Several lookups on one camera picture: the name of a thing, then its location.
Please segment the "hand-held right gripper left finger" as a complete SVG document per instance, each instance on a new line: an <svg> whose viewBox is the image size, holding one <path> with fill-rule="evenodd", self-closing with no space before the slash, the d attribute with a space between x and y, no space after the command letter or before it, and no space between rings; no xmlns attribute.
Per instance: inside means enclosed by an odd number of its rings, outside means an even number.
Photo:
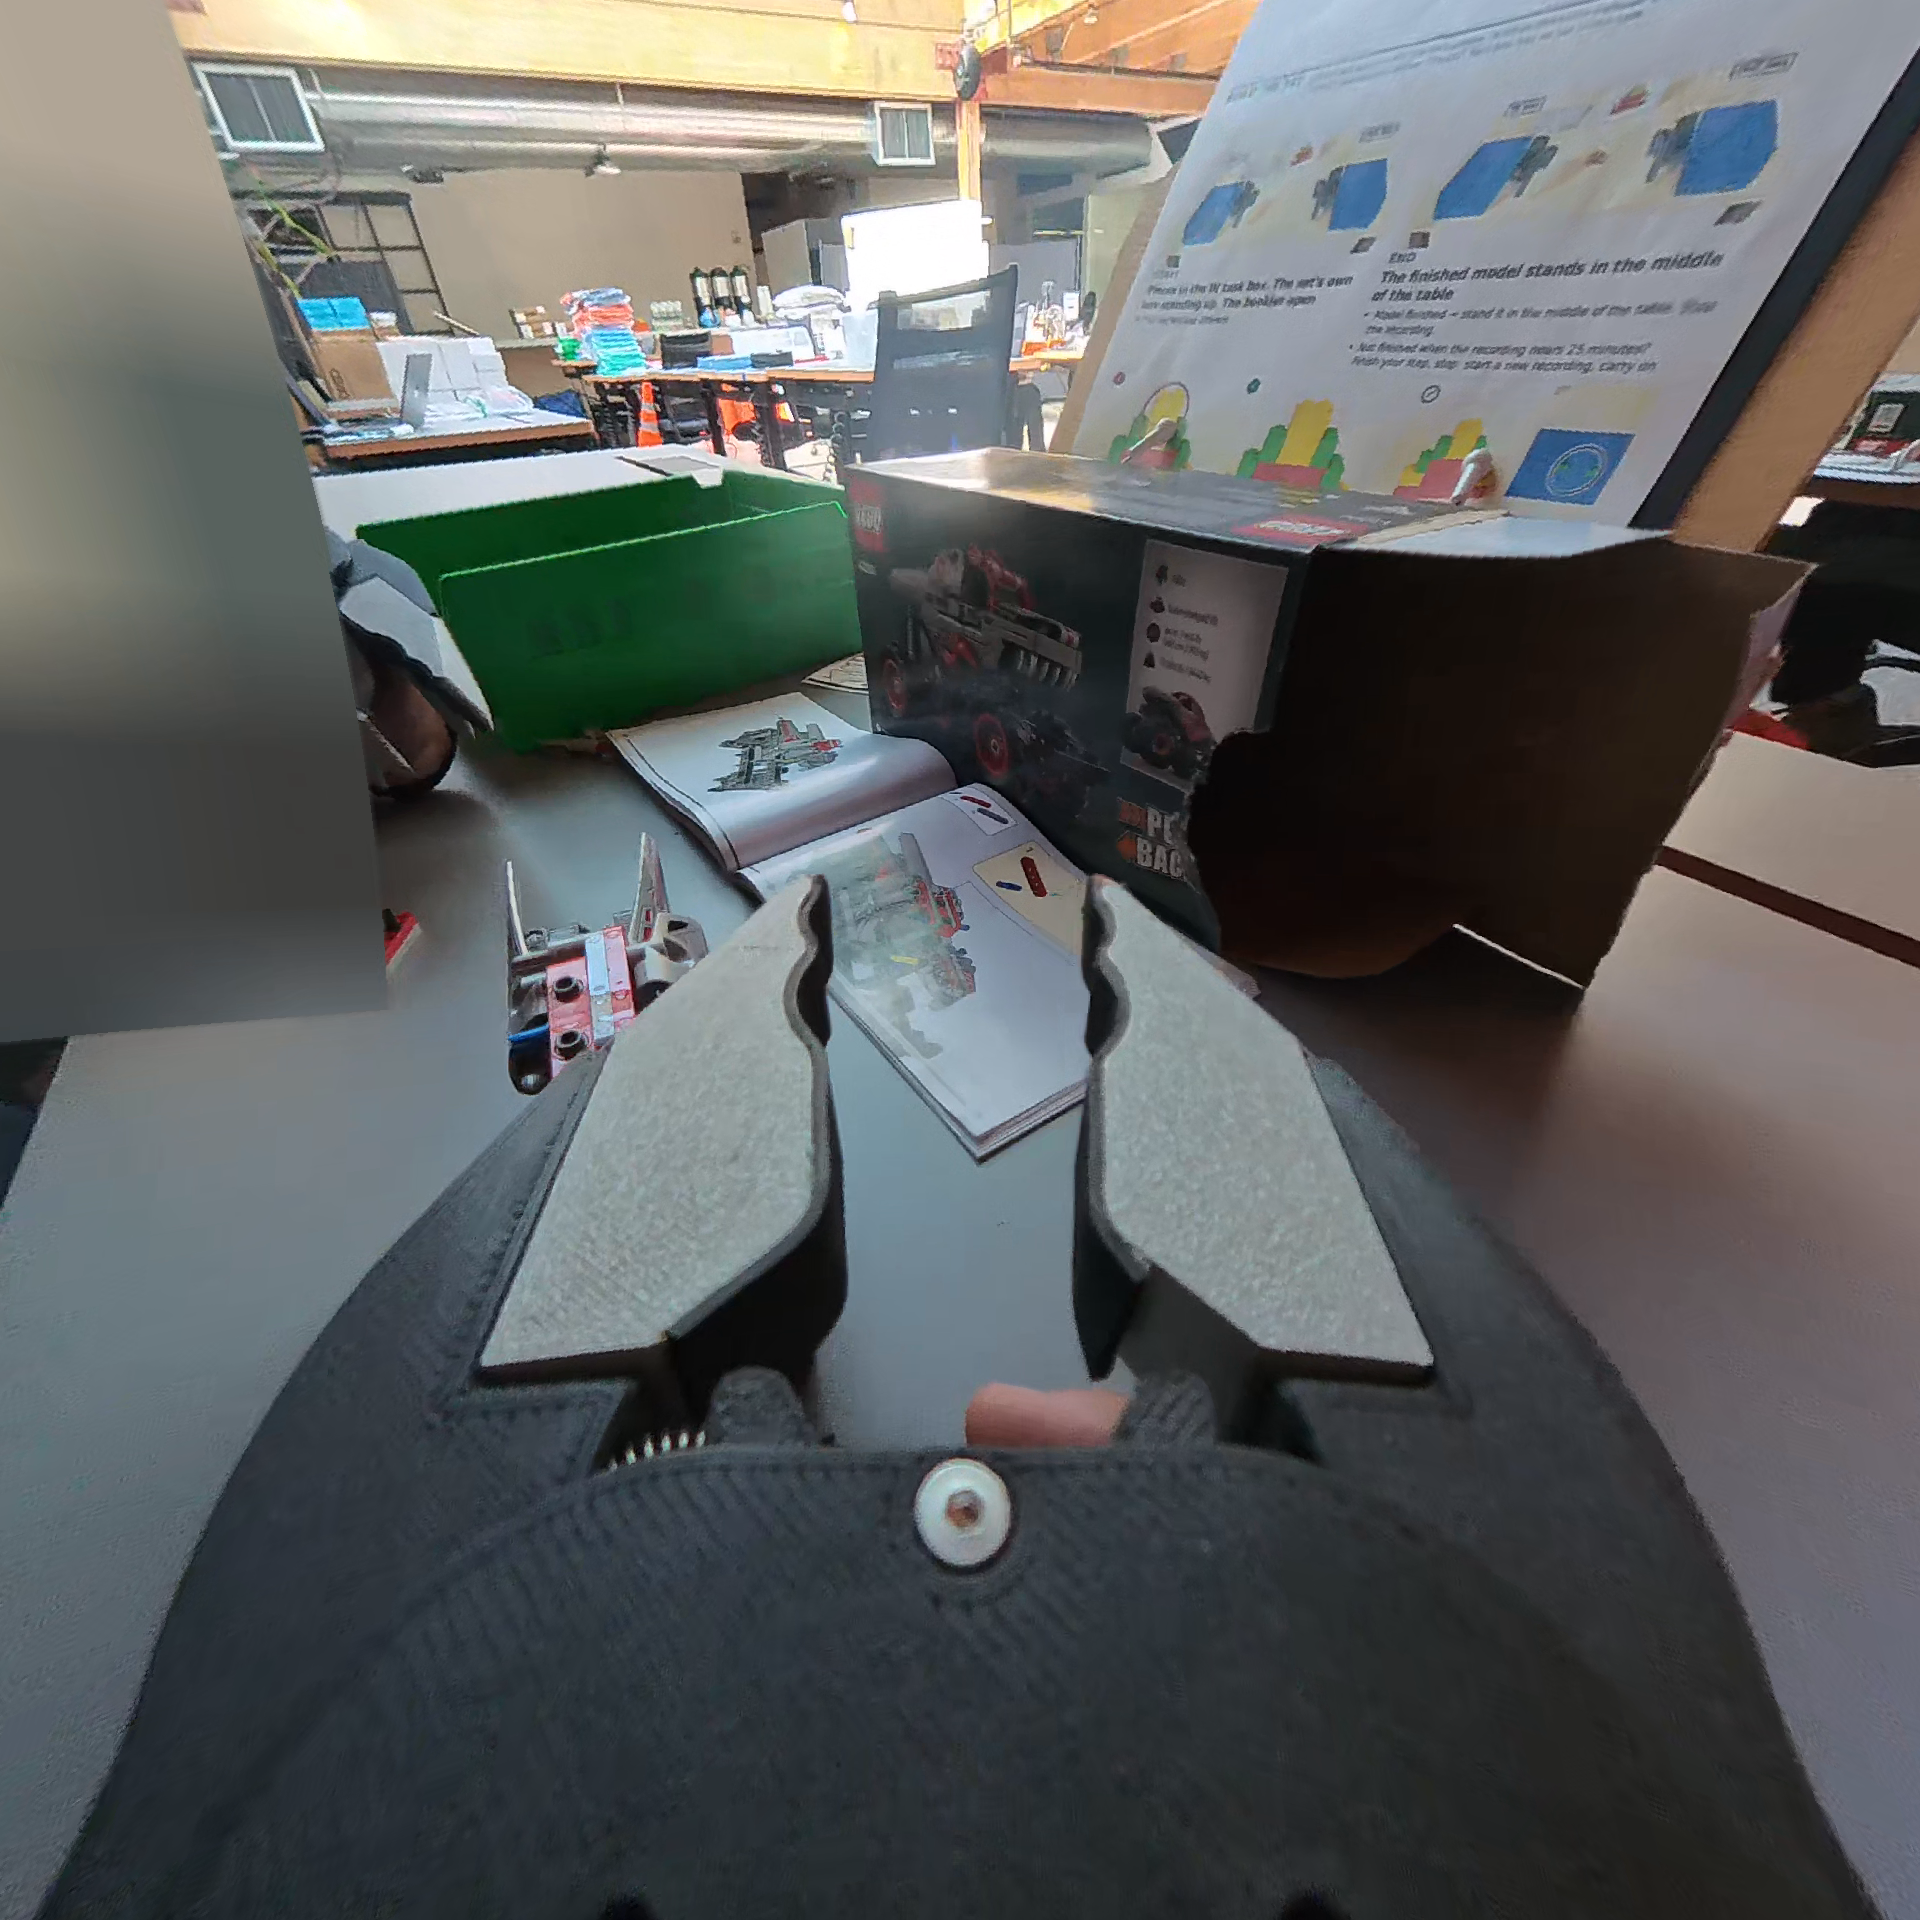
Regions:
<svg viewBox="0 0 1920 1920"><path fill-rule="evenodd" d="M512 1267L483 1379L809 1390L846 1308L833 907L792 880L612 1043Z"/></svg>

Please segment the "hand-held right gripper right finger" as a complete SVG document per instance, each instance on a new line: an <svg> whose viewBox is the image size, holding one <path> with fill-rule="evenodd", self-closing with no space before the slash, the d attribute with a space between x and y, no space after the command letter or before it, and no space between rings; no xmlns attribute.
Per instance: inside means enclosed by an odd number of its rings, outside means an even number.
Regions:
<svg viewBox="0 0 1920 1920"><path fill-rule="evenodd" d="M1426 1383L1434 1347L1300 1043L1115 880L1088 884L1083 976L1088 1374Z"/></svg>

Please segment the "partly built lego model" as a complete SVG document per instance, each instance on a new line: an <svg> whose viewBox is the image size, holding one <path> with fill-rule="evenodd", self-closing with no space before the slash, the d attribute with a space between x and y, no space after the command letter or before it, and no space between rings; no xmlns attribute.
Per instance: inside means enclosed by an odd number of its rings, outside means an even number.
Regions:
<svg viewBox="0 0 1920 1920"><path fill-rule="evenodd" d="M612 1040L708 953L705 927L671 903L658 841L643 831L634 900L609 923L532 923L503 864L508 1073L537 1096Z"/></svg>

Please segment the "dark lego set box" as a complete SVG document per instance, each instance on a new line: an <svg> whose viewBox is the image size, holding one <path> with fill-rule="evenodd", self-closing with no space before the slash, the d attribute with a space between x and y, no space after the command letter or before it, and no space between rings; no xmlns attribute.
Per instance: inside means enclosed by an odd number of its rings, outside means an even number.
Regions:
<svg viewBox="0 0 1920 1920"><path fill-rule="evenodd" d="M1585 519L976 448L857 467L881 732L1252 969L1454 927L1577 987L1809 565Z"/></svg>

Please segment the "person's left hand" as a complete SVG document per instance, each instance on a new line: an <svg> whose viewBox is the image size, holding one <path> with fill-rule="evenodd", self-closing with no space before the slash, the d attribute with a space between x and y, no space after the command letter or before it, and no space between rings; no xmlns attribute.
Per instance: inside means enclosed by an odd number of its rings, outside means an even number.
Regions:
<svg viewBox="0 0 1920 1920"><path fill-rule="evenodd" d="M385 795L410 800L439 787L457 756L457 734L441 709L420 692L420 685L406 670L392 663L370 667L366 711L370 709L411 709L411 717L419 725L416 745L411 748L419 787L415 793Z"/></svg>

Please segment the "grey table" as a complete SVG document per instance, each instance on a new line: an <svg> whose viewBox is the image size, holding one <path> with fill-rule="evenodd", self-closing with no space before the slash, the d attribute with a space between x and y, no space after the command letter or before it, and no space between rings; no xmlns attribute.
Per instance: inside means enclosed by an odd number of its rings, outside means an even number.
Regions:
<svg viewBox="0 0 1920 1920"><path fill-rule="evenodd" d="M322 523L335 534L358 536L376 520L634 488L680 472L692 472L705 488L729 476L785 477L777 468L723 459L707 448L590 448L471 464L402 468L360 464L319 470L311 484Z"/></svg>

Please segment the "green plastic bin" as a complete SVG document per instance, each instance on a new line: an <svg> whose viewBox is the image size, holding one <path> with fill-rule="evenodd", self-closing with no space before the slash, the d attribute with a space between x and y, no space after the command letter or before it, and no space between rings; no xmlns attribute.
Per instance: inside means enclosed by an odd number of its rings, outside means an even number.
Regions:
<svg viewBox="0 0 1920 1920"><path fill-rule="evenodd" d="M362 539L430 591L512 751L798 678L860 637L846 495L779 470L387 519Z"/></svg>

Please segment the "stack of white boxes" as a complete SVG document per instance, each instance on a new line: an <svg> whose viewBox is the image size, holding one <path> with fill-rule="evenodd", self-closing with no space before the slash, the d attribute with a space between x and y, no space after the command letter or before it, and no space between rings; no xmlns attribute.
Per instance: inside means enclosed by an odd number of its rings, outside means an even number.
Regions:
<svg viewBox="0 0 1920 1920"><path fill-rule="evenodd" d="M510 384L503 356L492 339L428 339L395 335L376 341L380 364L400 395L400 371L410 352L435 353L435 379L425 413L425 430L463 430L484 423L531 419L537 406L532 397Z"/></svg>

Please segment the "stack of colourful packets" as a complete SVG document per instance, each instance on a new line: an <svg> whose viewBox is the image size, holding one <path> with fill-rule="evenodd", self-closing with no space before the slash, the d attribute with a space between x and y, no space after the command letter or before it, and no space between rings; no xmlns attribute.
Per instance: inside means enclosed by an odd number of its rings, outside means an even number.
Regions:
<svg viewBox="0 0 1920 1920"><path fill-rule="evenodd" d="M571 341L566 356L598 376L635 376L657 364L635 321L634 299L617 285L568 293L562 320Z"/></svg>

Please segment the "open instruction booklet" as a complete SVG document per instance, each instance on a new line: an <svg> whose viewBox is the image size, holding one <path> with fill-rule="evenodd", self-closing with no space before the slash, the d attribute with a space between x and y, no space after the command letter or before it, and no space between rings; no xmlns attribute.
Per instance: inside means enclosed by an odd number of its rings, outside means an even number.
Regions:
<svg viewBox="0 0 1920 1920"><path fill-rule="evenodd" d="M800 692L609 743L756 900L823 883L839 1009L974 1161L1081 1101L1088 880L1014 803Z"/></svg>

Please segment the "long wooden table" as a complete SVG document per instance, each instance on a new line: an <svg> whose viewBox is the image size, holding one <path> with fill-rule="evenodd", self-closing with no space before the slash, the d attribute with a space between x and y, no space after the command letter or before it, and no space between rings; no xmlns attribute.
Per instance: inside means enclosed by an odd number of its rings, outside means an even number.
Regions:
<svg viewBox="0 0 1920 1920"><path fill-rule="evenodd" d="M1035 371L1071 371L1081 361L1079 349L1042 349L1016 352L1014 376ZM827 406L831 397L841 392L846 405L831 411L827 444L839 464L860 464L857 455L868 423L868 392L873 384L873 367L854 367L848 364L787 366L756 367L738 356L711 356L698 367L650 367L643 374L599 376L587 366L568 366L571 376L584 376L584 395L590 405L619 397L634 406L634 381L650 379L657 391L657 408L660 424L672 423L674 397L680 392L695 392L699 397L702 424L711 451L728 455L728 433L723 419L723 395L734 395L753 405L756 430L760 461L787 468L785 451L787 437L783 424L779 401L790 401L794 416L804 416L815 406Z"/></svg>

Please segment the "black office chair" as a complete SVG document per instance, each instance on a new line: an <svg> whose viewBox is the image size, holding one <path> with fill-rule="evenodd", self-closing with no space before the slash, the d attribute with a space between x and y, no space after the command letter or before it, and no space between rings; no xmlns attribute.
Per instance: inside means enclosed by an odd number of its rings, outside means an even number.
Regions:
<svg viewBox="0 0 1920 1920"><path fill-rule="evenodd" d="M1003 444L1017 356L1017 267L876 301L868 423L857 459Z"/></svg>

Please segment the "white board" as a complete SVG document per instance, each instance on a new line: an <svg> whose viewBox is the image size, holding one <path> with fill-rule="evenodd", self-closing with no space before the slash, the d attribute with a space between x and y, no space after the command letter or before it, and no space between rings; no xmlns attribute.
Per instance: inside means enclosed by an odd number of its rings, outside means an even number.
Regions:
<svg viewBox="0 0 1920 1920"><path fill-rule="evenodd" d="M987 278L987 220L979 198L862 208L844 215L848 304L916 296Z"/></svg>

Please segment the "dark chair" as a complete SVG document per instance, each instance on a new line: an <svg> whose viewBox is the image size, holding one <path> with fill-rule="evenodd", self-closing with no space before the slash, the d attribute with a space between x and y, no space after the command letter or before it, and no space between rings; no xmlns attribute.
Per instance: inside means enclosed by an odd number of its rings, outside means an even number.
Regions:
<svg viewBox="0 0 1920 1920"><path fill-rule="evenodd" d="M1777 531L1774 558L1810 563L1767 695L1814 751L1859 765L1915 765L1915 726L1887 726L1865 684L1879 641L1915 655L1919 511L1823 497Z"/></svg>

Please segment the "metal air duct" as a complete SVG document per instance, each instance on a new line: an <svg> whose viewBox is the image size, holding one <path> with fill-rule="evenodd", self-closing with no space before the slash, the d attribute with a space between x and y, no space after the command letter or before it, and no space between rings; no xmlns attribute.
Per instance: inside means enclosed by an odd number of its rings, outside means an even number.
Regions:
<svg viewBox="0 0 1920 1920"><path fill-rule="evenodd" d="M958 163L951 103L836 103L607 87L428 91L316 75L304 91L348 172L714 168L929 174Z"/></svg>

